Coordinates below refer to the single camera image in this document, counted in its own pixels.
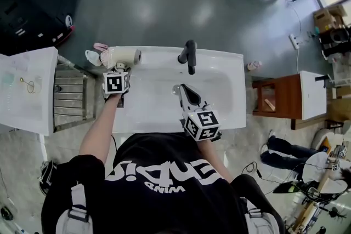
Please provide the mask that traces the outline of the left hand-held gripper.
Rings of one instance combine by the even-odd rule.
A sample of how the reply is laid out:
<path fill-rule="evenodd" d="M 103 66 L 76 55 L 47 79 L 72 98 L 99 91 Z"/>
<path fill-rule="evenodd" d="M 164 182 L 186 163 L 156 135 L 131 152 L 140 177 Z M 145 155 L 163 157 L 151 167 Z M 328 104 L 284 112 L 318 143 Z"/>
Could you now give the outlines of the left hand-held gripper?
<path fill-rule="evenodd" d="M 111 96 L 123 96 L 130 89 L 131 68 L 125 62 L 117 62 L 108 72 L 103 73 L 103 98 L 107 101 Z"/>

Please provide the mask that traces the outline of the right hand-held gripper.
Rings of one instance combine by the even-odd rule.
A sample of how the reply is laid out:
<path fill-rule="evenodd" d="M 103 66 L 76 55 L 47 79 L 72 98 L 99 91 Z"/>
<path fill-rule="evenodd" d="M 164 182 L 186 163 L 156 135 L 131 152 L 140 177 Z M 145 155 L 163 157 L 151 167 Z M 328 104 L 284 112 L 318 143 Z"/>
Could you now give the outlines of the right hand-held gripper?
<path fill-rule="evenodd" d="M 220 137 L 220 121 L 217 110 L 187 84 L 179 86 L 180 103 L 183 109 L 181 124 L 187 136 L 196 142 L 215 141 Z"/>

